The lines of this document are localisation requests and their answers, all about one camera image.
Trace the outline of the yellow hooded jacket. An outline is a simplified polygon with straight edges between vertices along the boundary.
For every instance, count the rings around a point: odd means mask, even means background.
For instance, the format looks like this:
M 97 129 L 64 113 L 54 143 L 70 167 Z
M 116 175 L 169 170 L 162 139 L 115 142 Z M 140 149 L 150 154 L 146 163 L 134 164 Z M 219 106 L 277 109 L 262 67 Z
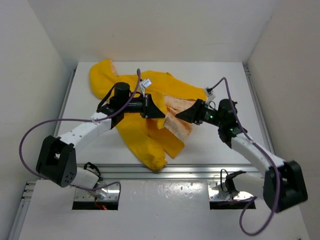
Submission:
M 193 127 L 177 119 L 176 114 L 190 108 L 196 100 L 206 101 L 203 88 L 185 83 L 168 72 L 147 70 L 142 79 L 152 84 L 146 89 L 165 118 L 145 119 L 138 113 L 127 113 L 116 126 L 130 151 L 149 169 L 159 171 L 167 164 L 166 155 L 174 159 L 185 147 Z

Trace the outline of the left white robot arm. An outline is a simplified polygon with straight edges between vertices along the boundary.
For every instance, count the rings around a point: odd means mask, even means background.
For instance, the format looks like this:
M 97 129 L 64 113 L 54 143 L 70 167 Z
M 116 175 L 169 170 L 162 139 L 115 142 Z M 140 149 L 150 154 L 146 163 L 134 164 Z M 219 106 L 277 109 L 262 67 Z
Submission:
M 101 134 L 113 129 L 126 113 L 138 113 L 144 119 L 163 119 L 165 114 L 145 90 L 150 79 L 138 83 L 138 97 L 125 82 L 115 83 L 98 104 L 96 112 L 82 124 L 57 137 L 46 137 L 40 149 L 36 172 L 62 188 L 98 187 L 101 176 L 77 166 L 77 154 Z

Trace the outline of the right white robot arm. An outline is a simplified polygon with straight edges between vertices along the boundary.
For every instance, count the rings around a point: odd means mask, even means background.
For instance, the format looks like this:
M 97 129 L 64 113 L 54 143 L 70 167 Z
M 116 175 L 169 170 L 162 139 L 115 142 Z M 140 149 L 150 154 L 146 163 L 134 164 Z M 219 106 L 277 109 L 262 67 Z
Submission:
M 275 213 L 308 200 L 307 188 L 301 166 L 294 160 L 285 161 L 255 143 L 237 120 L 237 102 L 227 98 L 211 109 L 197 99 L 188 109 L 176 114 L 187 123 L 208 123 L 218 128 L 221 141 L 247 159 L 261 174 L 256 177 L 244 170 L 228 174 L 221 189 L 229 195 L 247 192 L 258 197 Z

